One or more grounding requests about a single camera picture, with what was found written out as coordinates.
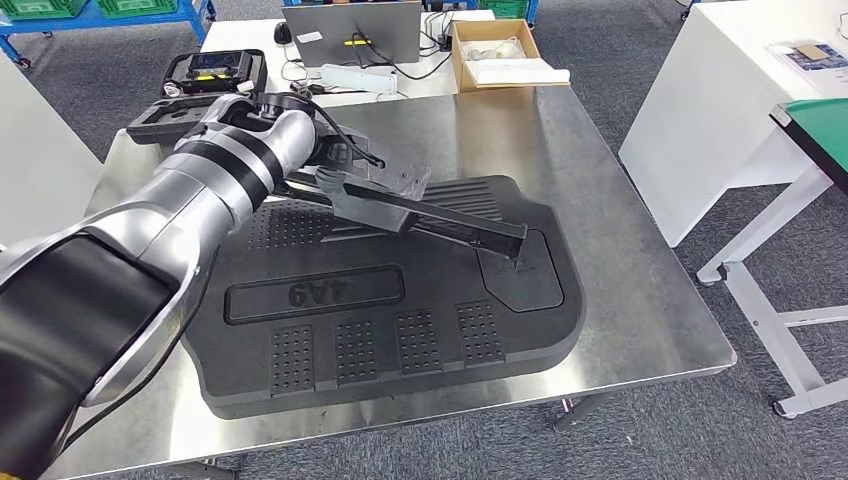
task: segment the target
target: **perforated foam pad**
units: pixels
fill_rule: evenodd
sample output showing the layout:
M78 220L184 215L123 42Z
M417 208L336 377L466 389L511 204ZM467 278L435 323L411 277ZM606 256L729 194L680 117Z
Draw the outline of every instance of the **perforated foam pad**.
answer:
M517 264L294 200L266 202L224 242L186 333L216 415L505 378L568 355L581 292L554 212L500 176L432 184L423 201L527 224Z

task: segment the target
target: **caster wheel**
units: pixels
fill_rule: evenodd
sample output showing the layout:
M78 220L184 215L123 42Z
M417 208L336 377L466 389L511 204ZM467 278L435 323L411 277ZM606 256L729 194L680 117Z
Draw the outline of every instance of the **caster wheel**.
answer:
M783 407L780 406L780 402L778 401L772 402L771 409L774 410L774 413L780 415L781 418L785 418L786 420L795 420L795 417L798 416L798 414L789 414L783 411Z

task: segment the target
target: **blue shelf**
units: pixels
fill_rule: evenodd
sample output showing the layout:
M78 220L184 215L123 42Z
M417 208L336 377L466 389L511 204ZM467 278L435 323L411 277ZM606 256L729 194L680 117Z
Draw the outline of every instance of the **blue shelf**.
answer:
M55 32L60 30L82 30L88 28L129 27L136 25L151 25L158 23L188 22L197 37L198 44L206 39L206 30L203 28L204 13L215 15L212 0L202 0L197 10L194 9L191 0L177 0L177 10L172 13L157 13L153 15L141 15L138 17L106 18L100 12L95 0L89 0L82 11L73 18L51 18L38 20L19 20L8 22L5 17L0 16L0 49L12 59L18 62L20 54L9 44L9 35L16 33Z
M177 10L172 13L157 13L153 15L142 15L139 17L127 18L106 18L103 16L103 13L100 12L97 2L89 0L82 8L82 12L80 12L80 14L76 17L51 18L43 20L19 20L8 25L0 25L0 34L55 32L59 30L128 27L134 25L147 25L151 23L185 22L189 15L200 15L200 12L202 12L205 7L206 1L204 0L198 11L194 12L189 2L179 0L177 2Z

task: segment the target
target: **white table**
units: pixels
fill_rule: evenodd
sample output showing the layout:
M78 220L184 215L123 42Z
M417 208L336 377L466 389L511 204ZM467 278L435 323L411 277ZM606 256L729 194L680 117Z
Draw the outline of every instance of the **white table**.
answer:
M103 166L18 67L2 59L0 85L2 251L80 221Z
M822 98L766 46L837 33L848 0L749 0L700 4L651 87L621 161L671 246L729 188L789 183L809 166L768 113Z
M433 15L432 13L421 14L422 30L424 22ZM440 15L434 18L432 24L433 29L439 31L442 22L448 20L494 20L495 15L491 10L470 10L457 11ZM286 92L290 91L292 80L303 80L306 74L300 66L289 63L286 65L285 71L283 66L286 64L286 59L300 58L300 53L297 51L297 46L294 43L285 47L274 43L274 27L281 21L282 18L268 20L246 20L235 22L215 22L209 29L206 35L206 41L203 42L202 52L215 52L222 50L243 50L248 48L257 48L265 53L265 62L268 65L268 83L265 86L267 92ZM421 46L426 47L432 45L424 35L421 35ZM436 53L430 57L421 58L417 63L402 63L398 66L412 76L424 75L432 71L436 66L447 57L448 53ZM436 95L453 95L457 93L456 80L453 73L453 65L451 61L445 62L433 75L423 80L410 80L402 75L398 75L398 91L402 92L409 98L417 97L432 97ZM320 69L309 68L310 76L315 76ZM374 67L369 71L391 71L392 67ZM399 100L402 95L378 95L376 93L346 93L333 95L318 95L314 100L321 106L332 107L339 105L353 105L360 103L373 103L377 101Z

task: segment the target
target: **yellow label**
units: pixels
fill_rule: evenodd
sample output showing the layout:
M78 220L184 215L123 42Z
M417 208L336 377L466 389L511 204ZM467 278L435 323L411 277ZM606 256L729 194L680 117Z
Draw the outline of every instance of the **yellow label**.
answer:
M214 80L215 78L230 78L227 75L201 75L197 77L195 80Z

